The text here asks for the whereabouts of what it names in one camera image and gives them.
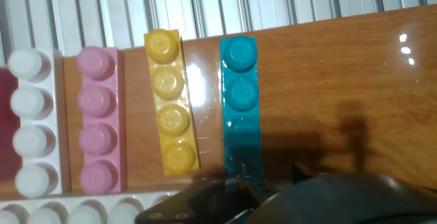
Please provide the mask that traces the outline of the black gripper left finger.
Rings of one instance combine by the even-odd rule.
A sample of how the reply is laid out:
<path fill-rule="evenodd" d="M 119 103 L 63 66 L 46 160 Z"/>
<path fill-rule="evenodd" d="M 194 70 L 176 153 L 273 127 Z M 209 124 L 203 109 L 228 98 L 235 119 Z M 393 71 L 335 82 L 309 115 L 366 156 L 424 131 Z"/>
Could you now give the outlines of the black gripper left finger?
<path fill-rule="evenodd" d="M 262 170 L 243 165 L 241 173 L 202 180 L 144 210 L 135 224 L 245 223 L 263 201 Z"/>

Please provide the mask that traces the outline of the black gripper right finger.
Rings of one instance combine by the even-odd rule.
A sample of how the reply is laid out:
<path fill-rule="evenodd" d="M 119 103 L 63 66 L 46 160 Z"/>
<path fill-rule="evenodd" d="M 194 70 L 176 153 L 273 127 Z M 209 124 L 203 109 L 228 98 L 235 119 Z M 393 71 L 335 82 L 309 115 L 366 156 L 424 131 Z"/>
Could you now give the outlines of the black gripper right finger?
<path fill-rule="evenodd" d="M 308 180 L 313 177 L 313 172 L 301 162 L 292 163 L 292 182 L 298 184 L 299 182 Z"/>

